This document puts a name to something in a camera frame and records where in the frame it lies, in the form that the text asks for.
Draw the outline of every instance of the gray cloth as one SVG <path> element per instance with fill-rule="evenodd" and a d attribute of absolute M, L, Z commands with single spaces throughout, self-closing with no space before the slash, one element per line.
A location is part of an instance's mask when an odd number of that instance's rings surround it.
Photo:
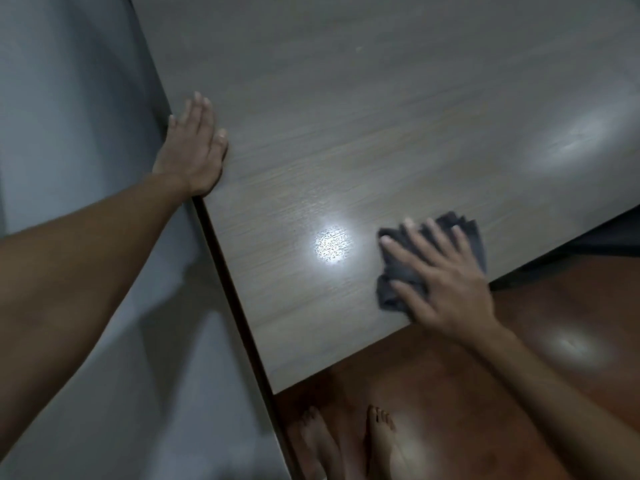
<path fill-rule="evenodd" d="M 482 240 L 480 239 L 480 231 L 478 230 L 476 221 L 468 221 L 464 217 L 458 217 L 455 212 L 448 212 L 438 217 L 436 219 L 436 222 L 452 242 L 455 242 L 455 239 L 451 229 L 455 225 L 460 226 L 460 229 L 462 229 L 462 231 L 467 235 L 469 239 L 471 250 L 473 251 L 474 256 L 476 256 L 476 260 L 478 261 L 480 268 L 482 268 L 482 270 L 486 273 L 486 258 L 484 256 L 484 246 L 482 244 Z M 436 243 L 433 235 L 431 234 L 431 231 L 426 225 L 421 225 L 419 231 L 427 241 L 432 243 L 432 245 L 434 245 L 437 250 L 440 250 L 440 247 Z M 413 245 L 403 225 L 401 225 L 398 229 L 380 229 L 378 231 L 378 238 L 384 235 L 388 235 L 393 240 L 400 243 L 400 245 L 402 245 L 405 249 L 419 256 L 424 261 L 429 262 Z M 376 293 L 378 295 L 378 305 L 380 306 L 380 308 L 382 308 L 383 310 L 393 310 L 397 312 L 409 311 L 404 302 L 396 294 L 396 291 L 391 288 L 391 285 L 389 284 L 389 281 L 391 280 L 399 280 L 404 281 L 405 283 L 409 283 L 414 290 L 418 291 L 420 295 L 428 300 L 429 290 L 420 275 L 418 275 L 418 273 L 412 270 L 409 266 L 405 266 L 400 261 L 398 261 L 398 259 L 391 256 L 391 254 L 389 254 L 383 247 L 380 246 L 380 250 L 382 252 L 382 259 L 384 259 L 385 262 L 385 270 L 378 277 L 378 284 L 376 288 Z"/>

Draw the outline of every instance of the white wall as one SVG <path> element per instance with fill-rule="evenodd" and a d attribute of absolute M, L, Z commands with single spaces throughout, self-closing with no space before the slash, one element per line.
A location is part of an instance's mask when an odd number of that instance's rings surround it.
<path fill-rule="evenodd" d="M 164 100 L 127 0 L 0 0 L 0 230 L 137 181 Z M 190 205 L 0 478 L 285 478 Z"/>

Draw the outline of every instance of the folded cloth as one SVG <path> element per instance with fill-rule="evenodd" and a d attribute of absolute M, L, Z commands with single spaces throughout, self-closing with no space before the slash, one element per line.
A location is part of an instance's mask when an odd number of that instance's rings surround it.
<path fill-rule="evenodd" d="M 464 216 L 458 217 L 455 212 L 448 212 L 438 217 L 436 219 L 436 222 L 448 236 L 448 238 L 454 243 L 454 245 L 456 244 L 456 240 L 451 229 L 453 228 L 453 226 L 460 226 L 460 229 L 462 229 L 462 231 L 467 235 L 469 244 L 471 245 L 471 250 L 476 257 L 476 260 L 478 261 L 478 265 L 480 265 L 480 268 L 486 273 L 486 258 L 484 256 L 484 246 L 482 244 L 482 240 L 480 239 L 480 231 L 478 230 L 476 221 L 468 221 L 466 220 L 466 218 L 464 218 Z M 438 243 L 433 238 L 433 234 L 431 234 L 431 231 L 426 225 L 422 224 L 419 228 L 419 231 L 427 241 L 432 243 L 432 245 L 434 245 L 437 250 L 440 250 Z M 400 243 L 400 245 L 402 245 L 402 247 L 404 247 L 405 249 L 411 251 L 416 256 L 419 256 L 424 261 L 429 262 L 413 245 L 411 239 L 409 238 L 409 234 L 407 234 L 406 228 L 403 225 L 400 225 L 398 229 L 380 229 L 378 231 L 378 238 L 380 239 L 380 237 L 384 235 L 388 235 L 393 240 Z M 398 259 L 391 256 L 391 254 L 389 254 L 389 252 L 382 246 L 380 246 L 380 250 L 382 252 L 382 259 L 384 259 L 385 262 L 385 269 L 384 272 L 378 277 L 378 283 L 376 286 L 376 293 L 378 295 L 378 306 L 383 310 L 393 310 L 397 312 L 409 311 L 404 302 L 396 294 L 396 291 L 391 288 L 391 285 L 389 284 L 391 280 L 398 280 L 409 283 L 414 290 L 418 291 L 420 295 L 428 300 L 429 290 L 420 275 L 412 270 L 409 266 L 405 266 L 400 261 L 398 261 Z"/>

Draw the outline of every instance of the dark rag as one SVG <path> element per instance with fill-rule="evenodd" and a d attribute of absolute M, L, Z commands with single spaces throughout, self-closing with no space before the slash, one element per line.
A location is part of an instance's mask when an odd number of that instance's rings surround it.
<path fill-rule="evenodd" d="M 469 239 L 471 250 L 473 251 L 474 256 L 476 256 L 478 265 L 480 265 L 480 268 L 482 268 L 482 270 L 486 273 L 486 258 L 484 256 L 484 246 L 482 244 L 482 240 L 480 239 L 480 231 L 478 230 L 476 221 L 468 221 L 466 220 L 466 218 L 464 218 L 464 216 L 458 217 L 455 212 L 448 212 L 438 217 L 436 219 L 436 222 L 454 244 L 456 240 L 451 229 L 455 225 L 460 226 L 460 229 L 462 229 L 462 231 L 467 235 L 467 238 Z M 427 241 L 432 243 L 432 245 L 434 245 L 437 250 L 440 250 L 440 247 L 436 243 L 433 235 L 431 234 L 431 231 L 426 225 L 422 224 L 419 228 L 419 231 Z M 400 225 L 398 229 L 380 229 L 378 231 L 378 238 L 380 239 L 380 237 L 384 235 L 388 235 L 393 240 L 400 243 L 402 247 L 411 251 L 416 256 L 419 256 L 421 259 L 427 261 L 411 242 L 409 234 L 407 234 L 404 225 Z M 409 266 L 405 266 L 400 261 L 398 261 L 398 259 L 391 256 L 391 254 L 389 254 L 382 246 L 380 246 L 380 250 L 382 252 L 382 259 L 384 259 L 385 261 L 385 270 L 378 277 L 378 284 L 376 288 L 376 293 L 378 295 L 378 305 L 380 306 L 380 308 L 382 308 L 383 310 L 393 310 L 397 312 L 409 311 L 404 302 L 400 300 L 398 295 L 396 295 L 396 291 L 391 288 L 391 285 L 389 284 L 389 281 L 391 280 L 398 280 L 409 283 L 414 290 L 418 291 L 418 293 L 420 293 L 420 295 L 422 295 L 425 299 L 428 299 L 429 290 L 420 275 L 418 275 L 418 273 L 412 270 Z"/>

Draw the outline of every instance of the reddish-brown floor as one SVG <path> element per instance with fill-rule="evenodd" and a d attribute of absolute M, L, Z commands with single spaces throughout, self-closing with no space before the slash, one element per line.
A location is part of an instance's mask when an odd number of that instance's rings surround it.
<path fill-rule="evenodd" d="M 594 401 L 640 429 L 640 259 L 588 257 L 495 295 L 500 320 Z M 421 479 L 567 479 L 526 412 L 473 356 L 409 326 L 276 396 L 308 480 L 321 474 L 298 430 L 320 408 L 364 478 L 368 404 L 393 414 Z"/>

